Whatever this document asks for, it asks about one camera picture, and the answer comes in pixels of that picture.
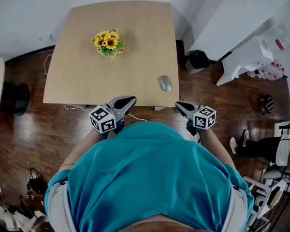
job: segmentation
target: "white sneaker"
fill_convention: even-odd
[[[237,143],[234,137],[230,138],[230,147],[233,154],[236,154]]]
[[[246,147],[246,143],[249,140],[249,131],[245,130],[244,131],[244,142],[243,142],[243,147]]]

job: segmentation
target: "black stool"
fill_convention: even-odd
[[[4,82],[0,111],[22,116],[29,104],[30,93],[26,84],[18,86]]]

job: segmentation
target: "cable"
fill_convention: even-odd
[[[84,107],[81,107],[82,108],[82,110],[84,110],[84,111],[92,111],[92,109],[85,109]]]
[[[143,121],[147,121],[146,119],[142,119],[142,118],[137,118],[136,116],[133,116],[132,114],[128,114],[128,115],[130,115],[130,116],[132,116],[133,118],[135,118],[135,119],[138,119],[138,120],[143,120]]]
[[[42,169],[40,168],[40,166],[39,166],[38,164],[33,163],[33,162],[29,164],[29,167],[28,167],[28,170],[29,170],[29,171],[30,171],[30,169],[34,169],[34,168],[31,168],[31,167],[30,167],[31,165],[36,165],[36,166],[39,168],[40,173],[42,172]]]
[[[44,73],[45,73],[45,75],[47,75],[47,73],[46,73],[46,66],[45,66],[45,63],[46,63],[46,61],[47,61],[47,59],[48,59],[48,57],[49,56],[53,56],[53,55],[51,55],[51,54],[49,54],[47,57],[46,57],[46,59],[45,59],[45,61],[44,61]]]
[[[67,104],[64,104],[64,107],[65,107],[67,110],[73,110],[73,109],[77,109],[77,108],[78,108],[78,106],[76,106],[76,107],[72,107],[72,108],[67,108]]]

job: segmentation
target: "computer mouse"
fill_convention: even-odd
[[[171,81],[169,79],[169,77],[167,75],[161,75],[158,77],[158,81],[159,81],[159,84],[160,84],[160,88],[162,90],[165,90],[165,91],[171,91],[172,90],[172,84],[171,84]]]

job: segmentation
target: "yellow flower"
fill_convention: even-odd
[[[114,50],[118,45],[118,40],[113,38],[106,38],[106,48]]]
[[[108,31],[102,31],[102,32],[99,33],[99,37],[100,38],[104,38],[107,33],[108,33]]]
[[[100,48],[102,46],[102,43],[103,43],[104,39],[101,39],[101,38],[97,38],[95,40],[95,46]]]
[[[106,36],[108,38],[113,38],[113,39],[116,39],[116,40],[118,40],[120,38],[119,34],[116,33],[116,32],[110,32],[110,33],[106,34]]]

